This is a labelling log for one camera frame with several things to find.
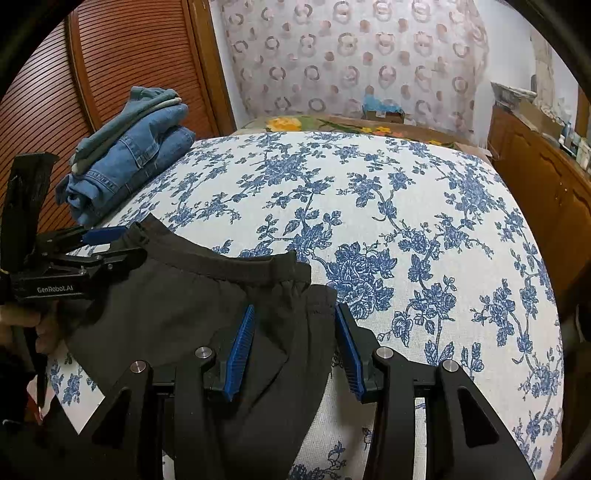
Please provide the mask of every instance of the wooden door frame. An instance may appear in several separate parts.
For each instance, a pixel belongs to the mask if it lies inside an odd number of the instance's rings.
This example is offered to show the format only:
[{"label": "wooden door frame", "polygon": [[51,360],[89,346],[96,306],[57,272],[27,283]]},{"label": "wooden door frame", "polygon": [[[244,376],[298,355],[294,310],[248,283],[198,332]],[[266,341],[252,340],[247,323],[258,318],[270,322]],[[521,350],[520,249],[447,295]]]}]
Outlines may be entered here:
[{"label": "wooden door frame", "polygon": [[78,95],[80,106],[86,117],[86,123],[92,133],[98,131],[103,126],[98,108],[96,107],[95,97],[92,95],[92,88],[84,63],[84,54],[82,52],[82,39],[80,38],[80,25],[78,23],[78,9],[75,8],[64,22],[66,33],[66,51],[70,72],[74,80],[74,87]]},{"label": "wooden door frame", "polygon": [[194,46],[197,50],[199,79],[203,79],[204,83],[203,96],[208,97],[219,134],[233,134],[236,122],[222,70],[209,1],[181,0],[181,3],[191,49]]}]

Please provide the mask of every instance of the floral bedspread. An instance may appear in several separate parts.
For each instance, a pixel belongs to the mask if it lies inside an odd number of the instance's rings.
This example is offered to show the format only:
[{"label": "floral bedspread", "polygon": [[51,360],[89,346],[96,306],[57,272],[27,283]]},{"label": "floral bedspread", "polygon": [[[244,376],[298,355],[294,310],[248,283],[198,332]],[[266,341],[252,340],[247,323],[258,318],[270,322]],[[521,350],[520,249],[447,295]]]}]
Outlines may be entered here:
[{"label": "floral bedspread", "polygon": [[[196,142],[106,224],[127,224],[149,212],[175,233],[226,255],[296,250],[312,266],[313,281],[335,288],[383,345],[413,361],[460,363],[536,477],[544,476],[563,396],[557,310],[532,233],[491,166],[396,138],[223,137]],[[64,346],[48,368],[81,430],[102,394]],[[361,479],[374,408],[348,392],[335,357],[289,478]],[[416,409],[415,478],[422,479],[420,399]]]}]

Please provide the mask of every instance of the white wall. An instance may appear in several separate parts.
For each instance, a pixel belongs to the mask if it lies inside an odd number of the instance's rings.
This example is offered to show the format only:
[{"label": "white wall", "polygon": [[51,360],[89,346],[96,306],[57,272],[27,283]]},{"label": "white wall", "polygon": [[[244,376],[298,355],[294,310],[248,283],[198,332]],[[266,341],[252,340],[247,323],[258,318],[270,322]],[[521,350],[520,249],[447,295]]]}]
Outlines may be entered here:
[{"label": "white wall", "polygon": [[[474,104],[475,142],[484,146],[494,104],[490,82],[530,89],[531,76],[535,74],[535,57],[530,41],[531,24],[518,11],[495,0],[474,0],[474,3],[484,20],[490,50],[487,78],[478,86]],[[554,97],[556,101],[564,97],[574,122],[577,113],[577,81],[555,51],[552,63]]]},{"label": "white wall", "polygon": [[242,103],[236,77],[232,71],[232,57],[230,56],[228,44],[226,43],[226,28],[223,24],[219,0],[211,2],[210,10],[212,12],[213,29],[216,33],[217,49],[219,50],[220,60],[222,61],[223,75],[226,79],[226,87],[228,89],[228,96],[230,97],[232,112],[234,113],[236,128],[242,128],[250,120],[250,117],[246,113],[246,108]]},{"label": "white wall", "polygon": [[571,112],[570,121],[574,126],[579,102],[579,84],[554,50],[552,50],[552,68],[554,70],[554,105],[557,105],[560,97],[564,97],[564,104]]}]

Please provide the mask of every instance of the yellow flower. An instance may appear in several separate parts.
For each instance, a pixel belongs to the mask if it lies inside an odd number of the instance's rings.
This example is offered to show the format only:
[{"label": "yellow flower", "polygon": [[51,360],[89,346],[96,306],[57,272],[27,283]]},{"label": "yellow flower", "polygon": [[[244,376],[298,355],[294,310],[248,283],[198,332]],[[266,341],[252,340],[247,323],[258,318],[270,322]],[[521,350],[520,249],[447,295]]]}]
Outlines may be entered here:
[{"label": "yellow flower", "polygon": [[278,116],[267,122],[267,128],[272,132],[301,132],[301,122],[290,116]]}]

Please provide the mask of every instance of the light blue denim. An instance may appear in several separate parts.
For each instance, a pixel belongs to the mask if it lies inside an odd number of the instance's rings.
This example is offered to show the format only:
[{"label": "light blue denim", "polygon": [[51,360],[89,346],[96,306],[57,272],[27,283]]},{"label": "light blue denim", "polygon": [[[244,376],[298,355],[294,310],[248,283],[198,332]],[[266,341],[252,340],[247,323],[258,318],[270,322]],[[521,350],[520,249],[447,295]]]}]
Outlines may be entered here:
[{"label": "light blue denim", "polygon": [[69,173],[56,186],[56,202],[67,202],[74,220],[91,227],[148,180],[189,151],[195,134],[178,123],[185,104],[157,110],[121,135],[85,174]]},{"label": "light blue denim", "polygon": [[113,117],[91,136],[83,138],[76,146],[70,165],[79,164],[78,173],[86,170],[107,152],[117,139],[134,123],[148,115],[157,105],[178,98],[172,89],[131,87],[129,100],[119,115]]}]

